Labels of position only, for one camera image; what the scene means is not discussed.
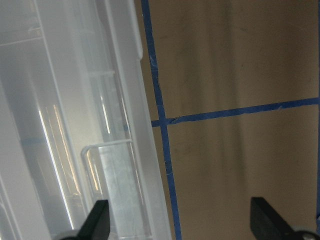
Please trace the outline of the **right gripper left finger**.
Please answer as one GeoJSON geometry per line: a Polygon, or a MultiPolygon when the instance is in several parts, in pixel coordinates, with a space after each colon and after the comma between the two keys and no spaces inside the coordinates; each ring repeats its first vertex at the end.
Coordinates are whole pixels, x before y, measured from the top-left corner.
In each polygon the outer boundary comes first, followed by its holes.
{"type": "Polygon", "coordinates": [[[111,232],[108,200],[97,200],[79,230],[60,233],[54,240],[108,240],[111,232]]]}

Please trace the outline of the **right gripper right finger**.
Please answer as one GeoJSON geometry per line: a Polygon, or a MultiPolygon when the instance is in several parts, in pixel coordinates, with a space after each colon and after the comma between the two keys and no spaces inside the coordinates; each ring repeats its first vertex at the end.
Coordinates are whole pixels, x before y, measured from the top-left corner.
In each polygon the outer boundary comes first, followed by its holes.
{"type": "Polygon", "coordinates": [[[315,232],[293,229],[263,197],[250,199],[250,230],[256,240],[318,240],[320,238],[315,232]]]}

